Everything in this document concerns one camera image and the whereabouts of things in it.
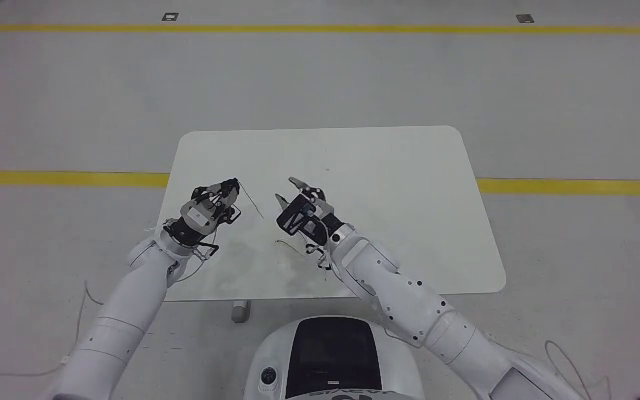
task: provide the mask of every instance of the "tabletop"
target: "tabletop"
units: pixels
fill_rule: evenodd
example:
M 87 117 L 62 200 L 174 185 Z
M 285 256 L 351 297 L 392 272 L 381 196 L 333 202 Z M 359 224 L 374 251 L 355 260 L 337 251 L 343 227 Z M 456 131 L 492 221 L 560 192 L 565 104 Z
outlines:
M 289 176 L 322 188 L 338 218 L 382 243 L 403 274 L 439 293 L 504 286 L 471 164 L 452 127 L 192 132 L 178 145 L 157 229 L 179 216 L 196 186 L 237 177 L 246 193 L 236 201 L 241 217 L 218 228 L 218 253 L 173 285 L 168 301 L 352 296 L 315 257 L 303 255 L 299 235 L 276 225 L 274 193 L 288 200 L 297 194 Z M 199 263 L 194 257 L 185 274 Z

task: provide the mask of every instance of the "table leg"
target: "table leg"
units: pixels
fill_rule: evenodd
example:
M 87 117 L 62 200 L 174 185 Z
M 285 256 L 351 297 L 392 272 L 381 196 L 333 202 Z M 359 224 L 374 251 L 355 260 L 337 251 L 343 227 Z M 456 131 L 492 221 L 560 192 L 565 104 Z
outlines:
M 236 324 L 241 324 L 249 319 L 251 311 L 251 300 L 237 300 L 233 302 L 231 309 L 231 320 Z

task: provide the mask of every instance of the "robotic hand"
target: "robotic hand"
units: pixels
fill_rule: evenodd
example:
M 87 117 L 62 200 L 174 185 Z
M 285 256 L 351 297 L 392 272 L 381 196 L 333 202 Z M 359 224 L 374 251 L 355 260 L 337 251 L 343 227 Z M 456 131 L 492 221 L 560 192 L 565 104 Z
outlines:
M 61 374 L 41 396 L 47 400 L 108 400 L 129 360 L 164 301 L 167 288 L 184 273 L 193 256 L 202 262 L 218 246 L 202 240 L 220 224 L 240 216 L 234 208 L 237 179 L 198 187 L 159 234 L 140 242 L 127 257 L 133 271 L 117 285 Z M 204 253 L 199 247 L 208 247 Z
M 276 194 L 283 211 L 278 226 L 302 233 L 357 297 L 368 302 L 391 330 L 414 347 L 426 347 L 471 389 L 478 399 L 582 399 L 544 363 L 489 339 L 427 282 L 403 276 L 398 261 L 334 215 L 321 189 L 289 178 L 299 190 L 291 202 Z

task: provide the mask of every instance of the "yellow floor line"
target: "yellow floor line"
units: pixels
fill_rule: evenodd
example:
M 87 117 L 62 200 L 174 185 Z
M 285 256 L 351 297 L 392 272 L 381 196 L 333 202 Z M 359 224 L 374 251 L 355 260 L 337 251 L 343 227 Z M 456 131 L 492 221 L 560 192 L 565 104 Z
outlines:
M 0 185 L 164 188 L 169 174 L 146 172 L 0 171 Z M 640 180 L 477 178 L 485 194 L 640 196 Z
M 0 185 L 167 187 L 169 174 L 148 172 L 0 171 Z
M 62 33 L 432 33 L 459 35 L 640 35 L 640 26 L 607 25 L 95 25 L 8 24 L 0 32 Z

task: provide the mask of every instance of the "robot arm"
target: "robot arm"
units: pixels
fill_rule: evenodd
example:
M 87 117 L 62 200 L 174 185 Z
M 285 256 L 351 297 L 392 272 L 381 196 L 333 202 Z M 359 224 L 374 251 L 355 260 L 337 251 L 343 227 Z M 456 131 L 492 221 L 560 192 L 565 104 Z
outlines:
M 321 190 L 290 181 L 300 194 L 291 203 L 276 195 L 283 208 L 278 225 L 321 246 L 321 262 L 328 262 L 338 279 L 402 340 L 426 347 L 448 365 L 478 399 L 582 399 L 545 364 L 490 340 L 427 282 L 403 276 L 388 251 L 333 214 Z
M 67 365 L 41 396 L 47 400 L 108 400 L 164 301 L 167 288 L 184 273 L 187 261 L 211 257 L 218 246 L 202 240 L 239 216 L 233 203 L 237 179 L 193 191 L 179 219 L 167 220 L 159 234 L 129 254 L 133 268 L 117 285 Z M 209 250 L 202 253 L 200 246 Z

